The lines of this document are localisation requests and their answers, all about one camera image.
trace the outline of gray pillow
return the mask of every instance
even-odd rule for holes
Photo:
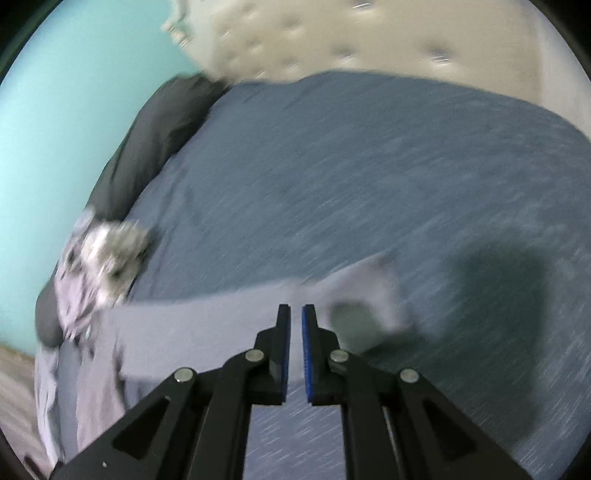
[[[225,92],[221,82],[212,83],[200,74],[175,77],[158,88],[103,169],[87,205],[95,207],[99,218],[124,220],[146,185],[195,134]],[[61,345],[53,275],[37,297],[35,327],[43,345]]]

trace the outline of blue bedsheet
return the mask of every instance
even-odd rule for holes
[[[591,428],[590,161],[553,113],[465,87],[359,73],[239,85],[130,213],[156,234],[132,299],[386,251],[413,332],[369,360],[417,368],[555,480]],[[290,388],[287,406],[255,410],[245,478],[344,478],[340,414]]]

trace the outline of teal wall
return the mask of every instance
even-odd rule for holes
[[[32,353],[35,299],[153,91],[193,73],[167,0],[64,0],[0,85],[0,342]]]

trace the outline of wooden floor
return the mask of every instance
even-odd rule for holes
[[[29,455],[44,473],[50,467],[37,433],[34,360],[0,346],[0,427],[22,460]]]

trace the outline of tufted headboard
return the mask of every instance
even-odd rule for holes
[[[545,106],[591,138],[591,82],[527,0],[171,1],[163,28],[212,79],[426,77]]]

